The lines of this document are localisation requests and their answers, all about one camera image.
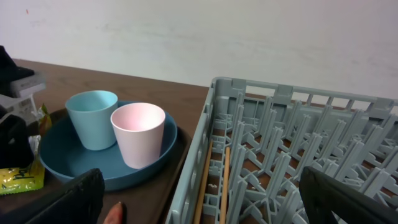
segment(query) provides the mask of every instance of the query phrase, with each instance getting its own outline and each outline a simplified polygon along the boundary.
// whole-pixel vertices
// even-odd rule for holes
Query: light blue cup
[[[65,107],[81,143],[90,150],[102,150],[116,142],[111,115],[118,108],[118,96],[95,90],[71,97]]]

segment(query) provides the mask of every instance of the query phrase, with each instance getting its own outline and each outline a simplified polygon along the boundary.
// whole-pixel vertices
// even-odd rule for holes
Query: yellow packet
[[[38,111],[38,119],[40,135],[29,137],[35,159],[26,168],[0,169],[0,195],[38,190],[44,186],[45,168],[40,162],[38,149],[41,136],[52,126],[50,115],[44,105]]]

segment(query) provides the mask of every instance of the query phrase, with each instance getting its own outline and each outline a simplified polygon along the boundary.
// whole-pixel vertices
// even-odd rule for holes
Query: blue plate
[[[118,107],[133,101],[119,101]],[[69,116],[58,121],[40,143],[40,161],[57,179],[68,182],[80,174],[99,168],[105,181],[105,190],[119,190],[139,184],[154,175],[170,157],[177,138],[177,125],[166,113],[162,149],[159,159],[142,169],[128,167],[119,146],[91,151],[81,144]]]

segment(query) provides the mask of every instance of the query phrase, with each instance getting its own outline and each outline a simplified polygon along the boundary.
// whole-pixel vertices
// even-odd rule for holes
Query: dish rack wall
[[[275,90],[255,98],[247,86]],[[294,93],[306,101],[292,100]],[[312,103],[326,96],[325,105]],[[332,106],[344,99],[344,108]],[[354,110],[355,102],[366,110]],[[220,220],[225,149],[231,148],[226,222],[308,223],[298,190],[305,166],[398,210],[397,100],[215,78],[191,143],[166,223],[191,223],[213,140],[202,223]]]

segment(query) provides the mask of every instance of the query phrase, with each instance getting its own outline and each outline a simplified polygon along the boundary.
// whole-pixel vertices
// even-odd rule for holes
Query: white wall
[[[398,98],[396,0],[2,0],[0,44],[194,85],[227,76]]]

